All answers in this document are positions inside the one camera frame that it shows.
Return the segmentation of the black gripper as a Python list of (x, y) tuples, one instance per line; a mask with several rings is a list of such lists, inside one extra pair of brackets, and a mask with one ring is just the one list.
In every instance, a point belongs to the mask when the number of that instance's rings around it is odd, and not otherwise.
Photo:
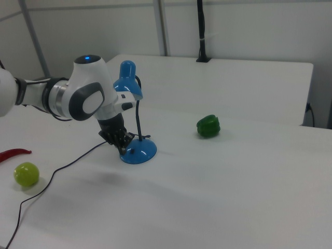
[(101, 131), (99, 135), (109, 144), (117, 146), (120, 155), (127, 152), (126, 146), (135, 138), (135, 134), (128, 133), (122, 114), (106, 120), (98, 120)]

